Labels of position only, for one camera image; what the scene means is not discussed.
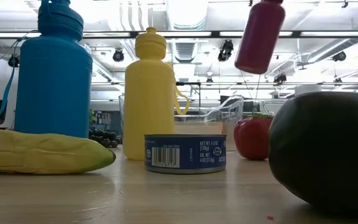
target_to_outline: wooden table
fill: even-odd
[[[225,171],[204,175],[152,173],[116,153],[113,165],[83,175],[0,174],[0,223],[358,223],[316,213],[267,161],[237,152]]]

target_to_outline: can label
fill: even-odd
[[[145,165],[205,169],[226,165],[225,138],[146,138]]]

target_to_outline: pink water bottle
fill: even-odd
[[[285,18],[283,0],[262,0],[249,12],[234,65],[245,72],[263,74],[269,67]]]

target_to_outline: yellow bottle cap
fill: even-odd
[[[162,60],[167,51],[167,41],[161,35],[157,34],[154,27],[146,29],[145,34],[136,37],[135,52],[136,56],[142,58],[156,58]]]

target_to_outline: spotlight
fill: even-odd
[[[20,65],[20,56],[18,55],[12,55],[10,59],[7,61],[7,64],[12,68],[19,68]]]
[[[287,80],[287,76],[284,73],[281,73],[279,75],[276,75],[274,77],[274,82],[279,84],[282,84],[283,82],[285,82]]]
[[[121,62],[124,60],[124,54],[122,53],[122,49],[116,49],[116,52],[112,56],[112,59],[115,62]]]
[[[206,79],[206,82],[214,82],[214,80],[212,80],[212,78],[209,77],[209,78]]]
[[[231,40],[225,40],[224,44],[221,48],[221,51],[218,55],[218,60],[220,62],[225,62],[227,60],[229,60],[230,56],[231,56],[231,52],[234,50],[233,47],[233,43],[231,42]]]
[[[334,83],[341,83],[342,82],[341,77],[337,78],[337,76],[335,75],[334,78],[335,78]]]
[[[346,59],[346,54],[345,52],[339,52],[338,54],[334,55],[333,56],[333,60],[334,62],[337,62],[337,61],[344,61]]]

